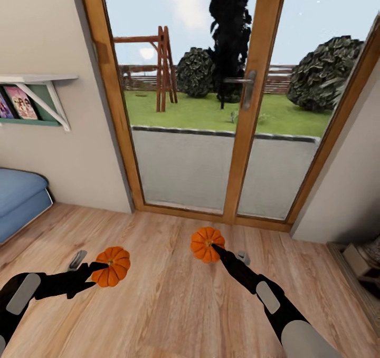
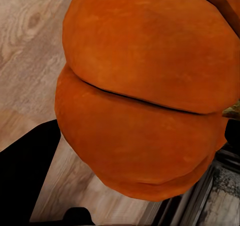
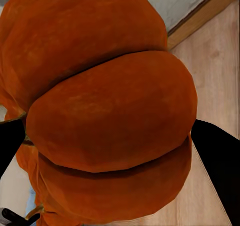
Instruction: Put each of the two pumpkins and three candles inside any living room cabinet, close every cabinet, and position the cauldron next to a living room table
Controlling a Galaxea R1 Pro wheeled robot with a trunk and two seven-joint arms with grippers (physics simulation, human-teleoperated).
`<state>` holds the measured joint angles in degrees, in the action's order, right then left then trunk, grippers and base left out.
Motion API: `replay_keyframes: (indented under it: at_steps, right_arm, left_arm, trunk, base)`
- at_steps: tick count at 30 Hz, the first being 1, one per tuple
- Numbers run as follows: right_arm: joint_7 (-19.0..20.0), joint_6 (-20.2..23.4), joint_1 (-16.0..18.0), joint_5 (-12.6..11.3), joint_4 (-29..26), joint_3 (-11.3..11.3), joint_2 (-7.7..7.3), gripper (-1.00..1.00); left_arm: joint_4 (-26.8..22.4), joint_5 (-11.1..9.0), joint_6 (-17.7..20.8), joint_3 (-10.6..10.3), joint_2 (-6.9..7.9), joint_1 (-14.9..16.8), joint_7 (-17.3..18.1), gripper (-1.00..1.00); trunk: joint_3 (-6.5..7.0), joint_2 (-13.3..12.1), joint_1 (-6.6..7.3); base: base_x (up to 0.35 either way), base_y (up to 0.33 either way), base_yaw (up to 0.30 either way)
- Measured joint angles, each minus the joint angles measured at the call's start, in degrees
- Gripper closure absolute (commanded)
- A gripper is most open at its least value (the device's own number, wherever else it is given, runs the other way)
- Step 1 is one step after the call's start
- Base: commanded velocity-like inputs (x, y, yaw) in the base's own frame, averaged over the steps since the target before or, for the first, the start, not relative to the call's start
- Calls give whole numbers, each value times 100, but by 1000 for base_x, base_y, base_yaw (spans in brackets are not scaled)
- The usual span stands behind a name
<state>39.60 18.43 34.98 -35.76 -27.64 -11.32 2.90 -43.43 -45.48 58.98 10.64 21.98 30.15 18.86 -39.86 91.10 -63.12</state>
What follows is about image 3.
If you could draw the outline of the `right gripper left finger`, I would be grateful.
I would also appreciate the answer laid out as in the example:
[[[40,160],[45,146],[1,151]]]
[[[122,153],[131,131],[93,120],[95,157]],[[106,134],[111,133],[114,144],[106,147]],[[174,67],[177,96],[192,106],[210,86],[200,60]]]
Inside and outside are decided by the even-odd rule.
[[[26,137],[21,119],[0,125],[0,178]]]

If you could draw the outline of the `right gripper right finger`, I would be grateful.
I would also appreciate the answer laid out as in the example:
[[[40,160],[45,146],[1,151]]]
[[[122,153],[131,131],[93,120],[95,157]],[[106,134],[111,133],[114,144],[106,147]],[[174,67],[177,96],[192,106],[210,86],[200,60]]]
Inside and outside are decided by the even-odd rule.
[[[240,140],[198,119],[190,135],[232,226],[240,226]]]

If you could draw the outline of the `pumpkin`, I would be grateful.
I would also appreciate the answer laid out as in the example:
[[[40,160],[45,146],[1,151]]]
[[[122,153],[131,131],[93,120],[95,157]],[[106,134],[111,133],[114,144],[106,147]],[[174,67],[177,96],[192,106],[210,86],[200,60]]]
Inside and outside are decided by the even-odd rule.
[[[0,16],[1,124],[33,189],[83,225],[172,202],[191,170],[198,97],[148,0],[8,0]]]
[[[36,191],[35,191],[36,192]],[[40,218],[36,221],[36,226],[83,226],[73,220],[69,220],[55,211],[53,211],[44,201],[42,196],[36,192],[34,203],[36,208],[33,209],[25,218],[29,220],[33,215],[40,214]]]

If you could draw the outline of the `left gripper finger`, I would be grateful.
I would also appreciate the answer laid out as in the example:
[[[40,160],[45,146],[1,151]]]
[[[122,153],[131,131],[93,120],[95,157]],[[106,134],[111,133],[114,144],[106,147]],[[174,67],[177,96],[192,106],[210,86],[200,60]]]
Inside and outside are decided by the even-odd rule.
[[[25,220],[25,218],[18,219],[14,222],[8,223],[7,226],[30,226],[39,218],[40,218],[40,214],[35,214],[29,220]]]

